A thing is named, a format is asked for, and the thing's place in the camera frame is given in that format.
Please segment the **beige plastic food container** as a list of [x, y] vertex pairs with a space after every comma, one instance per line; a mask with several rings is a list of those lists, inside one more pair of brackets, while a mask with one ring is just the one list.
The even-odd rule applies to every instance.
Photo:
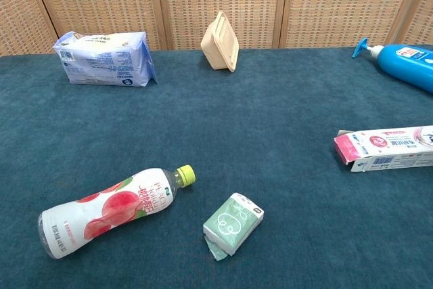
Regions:
[[200, 47], [214, 70], [235, 71], [239, 43], [223, 11], [219, 11], [215, 20], [208, 25]]

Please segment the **teal table cloth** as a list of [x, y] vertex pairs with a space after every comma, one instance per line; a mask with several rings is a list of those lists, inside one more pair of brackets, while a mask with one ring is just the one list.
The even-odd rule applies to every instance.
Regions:
[[[433, 167], [353, 173], [333, 139], [433, 125], [433, 95], [349, 48], [155, 51], [146, 87], [72, 85], [56, 55], [0, 58], [0, 289], [433, 289]], [[196, 182], [59, 260], [39, 214], [150, 167]], [[216, 261], [203, 224], [264, 217]]]

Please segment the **peach drink bottle green cap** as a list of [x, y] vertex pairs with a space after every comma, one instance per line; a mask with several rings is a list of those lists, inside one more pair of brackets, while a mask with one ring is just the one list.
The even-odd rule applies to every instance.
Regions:
[[195, 180], [188, 164], [173, 172], [145, 169], [106, 190], [44, 210], [38, 218], [42, 245], [51, 258], [65, 257], [119, 225], [166, 209], [177, 190]]

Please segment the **white pink toothpaste box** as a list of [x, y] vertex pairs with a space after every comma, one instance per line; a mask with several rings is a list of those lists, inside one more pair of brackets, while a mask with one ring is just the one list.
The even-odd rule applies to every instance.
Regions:
[[334, 145], [352, 172], [433, 166], [433, 125], [339, 131]]

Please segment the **blue pump lotion bottle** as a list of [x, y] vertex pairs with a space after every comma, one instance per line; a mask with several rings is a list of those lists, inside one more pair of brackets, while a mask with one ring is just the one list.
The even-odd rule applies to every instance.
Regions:
[[433, 49], [412, 45], [368, 45], [368, 38], [361, 39], [352, 58], [365, 49], [379, 67], [390, 76], [433, 94]]

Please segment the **blue white wet wipes pack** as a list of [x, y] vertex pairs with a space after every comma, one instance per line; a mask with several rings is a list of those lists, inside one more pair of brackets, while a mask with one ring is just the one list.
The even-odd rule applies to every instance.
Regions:
[[70, 31], [53, 49], [72, 84], [144, 87], [156, 80], [144, 31], [108, 35]]

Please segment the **green tissue pack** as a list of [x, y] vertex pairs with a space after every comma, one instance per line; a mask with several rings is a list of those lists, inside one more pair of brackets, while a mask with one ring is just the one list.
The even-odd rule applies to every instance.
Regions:
[[233, 256], [260, 224], [264, 210], [240, 193], [233, 193], [203, 224], [204, 239], [216, 261]]

